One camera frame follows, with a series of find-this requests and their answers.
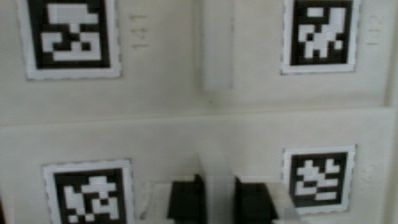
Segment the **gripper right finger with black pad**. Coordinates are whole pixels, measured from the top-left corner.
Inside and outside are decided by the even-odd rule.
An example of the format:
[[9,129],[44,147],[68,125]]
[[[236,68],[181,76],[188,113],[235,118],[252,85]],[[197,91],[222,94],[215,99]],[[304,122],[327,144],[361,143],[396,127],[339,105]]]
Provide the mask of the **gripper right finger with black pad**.
[[263,183],[243,183],[235,178],[235,224],[272,224],[279,218]]

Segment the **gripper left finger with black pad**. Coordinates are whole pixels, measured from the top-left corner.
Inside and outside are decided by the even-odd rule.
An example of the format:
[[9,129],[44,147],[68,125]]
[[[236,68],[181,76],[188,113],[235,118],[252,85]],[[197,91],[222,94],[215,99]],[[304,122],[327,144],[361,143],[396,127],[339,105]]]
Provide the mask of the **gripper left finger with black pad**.
[[192,181],[174,181],[167,218],[174,224],[206,224],[204,181],[199,175]]

